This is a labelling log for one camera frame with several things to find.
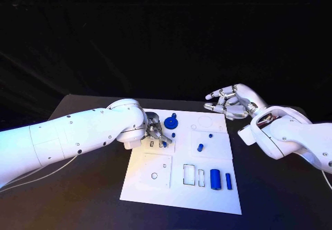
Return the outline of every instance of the circular hole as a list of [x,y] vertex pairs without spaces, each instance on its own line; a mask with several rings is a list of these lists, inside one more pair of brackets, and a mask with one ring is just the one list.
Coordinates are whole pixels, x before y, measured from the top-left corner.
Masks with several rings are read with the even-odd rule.
[[154,173],[154,174],[151,175],[151,177],[152,177],[154,179],[157,179],[157,178],[158,178],[158,173]]

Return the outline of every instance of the table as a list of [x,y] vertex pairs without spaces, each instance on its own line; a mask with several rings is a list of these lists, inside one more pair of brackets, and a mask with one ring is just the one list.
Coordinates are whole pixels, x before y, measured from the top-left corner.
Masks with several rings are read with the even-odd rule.
[[[69,95],[50,119],[106,107],[119,99]],[[138,100],[144,108],[209,112],[204,102]],[[249,118],[227,120],[242,216],[122,201],[132,151],[115,141],[53,176],[0,194],[2,229],[331,229],[332,191],[323,172],[297,154],[275,160],[258,144],[248,146],[237,131],[249,123]]]

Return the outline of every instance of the cable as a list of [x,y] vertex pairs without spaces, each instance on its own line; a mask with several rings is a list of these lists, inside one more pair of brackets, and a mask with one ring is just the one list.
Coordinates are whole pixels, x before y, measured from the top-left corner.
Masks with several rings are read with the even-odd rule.
[[24,178],[27,178],[28,176],[31,176],[35,172],[38,172],[40,170],[43,170],[47,166],[44,166],[43,168],[34,170],[30,174],[27,174],[25,176],[19,177],[18,179],[15,179],[14,181],[11,181],[5,186],[8,186],[9,184],[12,184],[14,182],[22,180]]
[[324,178],[325,178],[325,180],[327,180],[327,183],[328,183],[328,185],[330,185],[330,187],[331,187],[331,189],[332,189],[332,186],[331,186],[330,180],[328,180],[328,178],[327,178],[325,172],[323,171],[323,173],[324,173]]
[[60,170],[63,170],[63,169],[70,165],[70,163],[76,160],[77,157],[79,157],[79,156],[76,156],[76,157],[71,159],[71,161],[70,161],[58,170],[56,170],[51,174],[48,174],[47,176],[38,178],[38,179],[34,180],[34,181],[30,181],[30,182],[27,182],[27,183],[18,184],[18,185],[15,185],[15,186],[12,186],[12,187],[9,187],[9,188],[0,190],[0,193],[5,192],[6,190],[15,188],[15,187],[19,187],[19,186],[22,186],[22,185],[25,185],[25,184],[30,184],[30,183],[32,183],[32,182],[35,182],[35,181],[43,180],[45,177],[48,177],[48,176],[51,176],[53,174],[56,174]]

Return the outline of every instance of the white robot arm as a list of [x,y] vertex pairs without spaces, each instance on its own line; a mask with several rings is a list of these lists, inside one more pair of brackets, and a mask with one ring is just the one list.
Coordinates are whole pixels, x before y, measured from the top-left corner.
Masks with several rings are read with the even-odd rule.
[[248,145],[258,143],[275,159],[295,152],[318,169],[332,173],[331,123],[313,124],[295,109],[269,106],[245,84],[214,91],[206,99],[214,97],[220,97],[219,103],[207,103],[207,109],[224,113],[230,120],[253,117],[250,125],[239,131]]
[[162,133],[158,114],[145,112],[134,99],[0,132],[0,188],[22,174],[102,148],[116,139],[132,149],[147,137],[172,143]]

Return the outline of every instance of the dark background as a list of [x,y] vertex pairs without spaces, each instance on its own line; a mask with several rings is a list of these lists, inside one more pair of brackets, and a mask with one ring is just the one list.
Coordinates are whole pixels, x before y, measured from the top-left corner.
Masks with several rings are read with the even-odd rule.
[[328,22],[308,1],[2,3],[0,128],[67,94],[204,101],[237,83],[330,121]]

